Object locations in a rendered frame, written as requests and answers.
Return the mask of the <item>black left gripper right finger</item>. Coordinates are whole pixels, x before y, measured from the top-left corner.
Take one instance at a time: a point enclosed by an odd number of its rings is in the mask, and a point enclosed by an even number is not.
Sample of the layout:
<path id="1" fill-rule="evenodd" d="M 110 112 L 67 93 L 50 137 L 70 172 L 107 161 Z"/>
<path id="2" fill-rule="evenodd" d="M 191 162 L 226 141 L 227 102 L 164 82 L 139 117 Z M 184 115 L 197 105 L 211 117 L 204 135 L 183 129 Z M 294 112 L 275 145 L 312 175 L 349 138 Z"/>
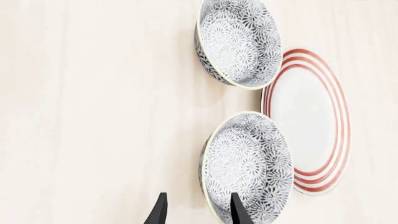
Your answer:
<path id="1" fill-rule="evenodd" d="M 233 224 L 254 224 L 236 192 L 231 194 L 231 218 Z"/>

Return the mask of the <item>black white patterned bowl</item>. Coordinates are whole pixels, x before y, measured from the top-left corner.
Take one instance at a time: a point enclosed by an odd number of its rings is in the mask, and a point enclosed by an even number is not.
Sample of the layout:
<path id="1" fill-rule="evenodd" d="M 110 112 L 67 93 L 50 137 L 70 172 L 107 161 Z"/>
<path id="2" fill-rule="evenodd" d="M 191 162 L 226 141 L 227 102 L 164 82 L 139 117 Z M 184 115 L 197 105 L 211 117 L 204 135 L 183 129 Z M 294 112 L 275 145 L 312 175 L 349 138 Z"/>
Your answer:
<path id="1" fill-rule="evenodd" d="M 233 224 L 233 193 L 239 195 L 254 224 L 272 224 L 292 191 L 292 153 L 269 117 L 242 111 L 221 123 L 206 140 L 199 158 L 198 181 L 221 224 Z"/>
<path id="2" fill-rule="evenodd" d="M 263 0 L 201 0 L 194 44 L 210 76 L 247 90 L 269 85 L 282 64 L 280 34 Z"/>

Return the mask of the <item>white plate with red rings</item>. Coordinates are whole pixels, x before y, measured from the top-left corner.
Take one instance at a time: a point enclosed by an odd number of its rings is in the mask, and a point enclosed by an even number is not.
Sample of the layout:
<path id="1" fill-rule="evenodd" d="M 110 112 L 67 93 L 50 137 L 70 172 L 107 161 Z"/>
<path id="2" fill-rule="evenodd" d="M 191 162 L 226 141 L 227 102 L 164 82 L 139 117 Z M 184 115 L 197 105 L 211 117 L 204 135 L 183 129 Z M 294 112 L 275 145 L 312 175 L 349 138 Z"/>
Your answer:
<path id="1" fill-rule="evenodd" d="M 329 63 L 310 48 L 285 49 L 279 73 L 262 90 L 261 111 L 287 138 L 294 189 L 310 196 L 331 192 L 348 165 L 351 118 Z"/>

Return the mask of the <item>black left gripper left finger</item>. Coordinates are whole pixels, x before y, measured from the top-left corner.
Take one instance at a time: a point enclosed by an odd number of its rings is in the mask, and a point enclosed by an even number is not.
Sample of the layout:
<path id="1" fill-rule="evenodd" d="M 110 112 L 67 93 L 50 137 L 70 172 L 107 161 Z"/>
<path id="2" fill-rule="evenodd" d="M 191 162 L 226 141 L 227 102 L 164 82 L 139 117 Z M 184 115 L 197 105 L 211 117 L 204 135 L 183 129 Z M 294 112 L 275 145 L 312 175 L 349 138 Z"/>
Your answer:
<path id="1" fill-rule="evenodd" d="M 159 194 L 159 197 L 144 224 L 165 224 L 167 218 L 167 210 L 167 193 L 162 192 Z"/>

